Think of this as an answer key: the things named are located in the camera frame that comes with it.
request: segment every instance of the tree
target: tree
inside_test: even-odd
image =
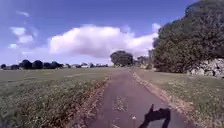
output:
[[[82,65],[77,64],[75,67],[76,68],[82,68]]]
[[[93,63],[89,63],[89,67],[93,68],[93,67],[95,67],[95,65]]]
[[[51,68],[52,69],[56,69],[56,68],[59,68],[61,65],[58,63],[58,62],[56,62],[56,61],[53,61],[52,63],[51,63]]]
[[[6,68],[6,64],[2,64],[1,69],[5,69],[5,68]]]
[[[10,67],[11,70],[18,70],[19,69],[19,65],[14,64]]]
[[[43,63],[43,69],[51,69],[51,64],[48,62]]]
[[[146,56],[140,56],[137,58],[137,60],[139,61],[140,64],[146,65],[148,63],[148,57]]]
[[[159,71],[186,72],[204,60],[224,58],[224,1],[201,0],[185,16],[166,24],[154,41]]]
[[[116,51],[110,55],[111,61],[114,65],[128,66],[133,64],[133,56],[125,51]]]
[[[67,68],[71,68],[72,66],[70,64],[65,64]]]
[[[32,64],[33,69],[43,69],[43,62],[40,60],[36,60]]]
[[[83,62],[81,65],[82,65],[82,66],[87,66],[88,64]]]
[[[154,56],[153,56],[153,50],[148,51],[148,66],[147,69],[152,69],[154,67]]]
[[[24,69],[32,69],[32,63],[29,60],[23,60],[20,66]]]
[[[22,62],[19,63],[19,67],[20,67],[20,68],[23,68],[23,63],[22,63]]]
[[[64,67],[64,64],[59,64],[58,65],[58,68],[63,68]]]

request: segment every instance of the blue sky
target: blue sky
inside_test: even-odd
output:
[[[109,63],[152,48],[159,27],[196,0],[0,0],[0,63]]]

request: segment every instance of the grassy field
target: grassy field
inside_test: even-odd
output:
[[[197,121],[210,121],[208,127],[224,127],[223,79],[146,70],[136,70],[136,73],[169,95],[191,102],[191,114]]]
[[[0,127],[60,127],[69,109],[117,70],[0,71]]]

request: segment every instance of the foliage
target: foliage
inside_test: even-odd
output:
[[[89,67],[93,68],[93,67],[95,67],[95,65],[93,63],[89,63]]]
[[[83,62],[82,64],[81,64],[81,66],[87,66],[88,64],[87,63],[85,63],[85,62]]]
[[[108,67],[108,64],[96,64],[94,67]]]
[[[36,60],[32,64],[33,69],[43,69],[43,62],[40,60]]]
[[[224,1],[202,0],[185,12],[161,28],[154,42],[159,71],[186,72],[203,60],[224,58]]]
[[[147,69],[152,69],[153,68],[153,61],[154,61],[153,50],[149,50],[148,51],[148,65],[147,65]]]
[[[48,62],[43,63],[43,69],[51,69],[51,64]]]
[[[146,56],[140,56],[137,58],[137,60],[140,64],[144,64],[144,65],[148,64],[148,57]]]
[[[6,68],[6,64],[2,64],[1,69],[5,69],[5,68]]]
[[[61,65],[58,62],[56,62],[56,61],[53,61],[51,63],[51,68],[52,69],[56,69],[56,68],[60,68],[60,67],[61,67]]]
[[[71,68],[72,66],[70,64],[65,64],[67,68]]]
[[[20,66],[24,69],[32,69],[32,63],[29,60],[23,60]]]
[[[18,70],[19,69],[19,65],[14,64],[10,67],[11,70]]]
[[[82,65],[77,64],[77,65],[75,65],[75,67],[76,68],[82,68]]]
[[[114,65],[128,66],[133,64],[133,56],[125,51],[116,51],[110,55],[111,61]]]

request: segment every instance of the stone wall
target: stone wall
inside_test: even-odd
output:
[[[203,61],[200,66],[189,70],[188,74],[224,77],[224,59]]]

